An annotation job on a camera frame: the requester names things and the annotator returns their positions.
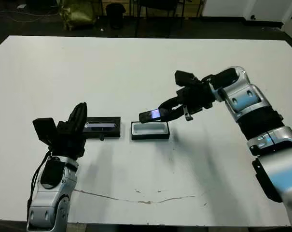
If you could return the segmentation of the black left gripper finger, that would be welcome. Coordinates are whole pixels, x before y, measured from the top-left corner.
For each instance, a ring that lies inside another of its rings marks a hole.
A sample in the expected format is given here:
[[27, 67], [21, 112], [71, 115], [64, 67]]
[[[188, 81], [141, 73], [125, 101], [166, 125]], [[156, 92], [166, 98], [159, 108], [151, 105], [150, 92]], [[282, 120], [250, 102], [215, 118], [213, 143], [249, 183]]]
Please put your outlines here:
[[70, 133], [78, 134], [81, 132], [83, 128], [83, 103], [79, 103], [74, 107], [67, 122]]
[[74, 109], [74, 134], [78, 135], [83, 132], [87, 120], [87, 104], [82, 102]]

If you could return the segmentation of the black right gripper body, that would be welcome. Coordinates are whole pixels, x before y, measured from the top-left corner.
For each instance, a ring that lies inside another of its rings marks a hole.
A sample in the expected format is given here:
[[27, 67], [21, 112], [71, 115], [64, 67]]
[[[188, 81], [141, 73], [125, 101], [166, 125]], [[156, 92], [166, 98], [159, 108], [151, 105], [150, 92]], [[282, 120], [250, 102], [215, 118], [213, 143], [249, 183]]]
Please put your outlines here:
[[183, 87], [177, 91], [177, 96], [187, 121], [193, 120], [192, 115], [202, 111], [203, 108], [211, 108], [212, 103], [215, 102], [214, 94], [207, 82]]

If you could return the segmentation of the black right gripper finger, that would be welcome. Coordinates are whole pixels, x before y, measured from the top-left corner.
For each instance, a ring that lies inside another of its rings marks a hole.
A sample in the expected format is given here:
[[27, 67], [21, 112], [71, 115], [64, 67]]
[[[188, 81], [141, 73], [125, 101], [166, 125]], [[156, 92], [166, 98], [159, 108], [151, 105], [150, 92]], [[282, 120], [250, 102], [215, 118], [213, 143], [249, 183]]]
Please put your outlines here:
[[166, 111], [183, 110], [182, 101], [179, 97], [173, 97], [160, 104], [158, 109]]
[[183, 116], [184, 114], [183, 107], [178, 107], [176, 109], [160, 108], [159, 112], [161, 121], [173, 121]]

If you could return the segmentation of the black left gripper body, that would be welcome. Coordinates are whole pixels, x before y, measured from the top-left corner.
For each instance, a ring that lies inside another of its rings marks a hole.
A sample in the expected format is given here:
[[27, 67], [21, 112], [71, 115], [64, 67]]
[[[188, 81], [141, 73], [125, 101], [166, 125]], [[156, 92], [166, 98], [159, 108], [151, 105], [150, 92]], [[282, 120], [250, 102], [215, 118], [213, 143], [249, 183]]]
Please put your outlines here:
[[51, 155], [77, 160], [84, 155], [86, 140], [104, 140], [104, 127], [104, 123], [94, 121], [87, 121], [81, 125], [60, 121], [56, 127], [56, 139], [49, 145]]

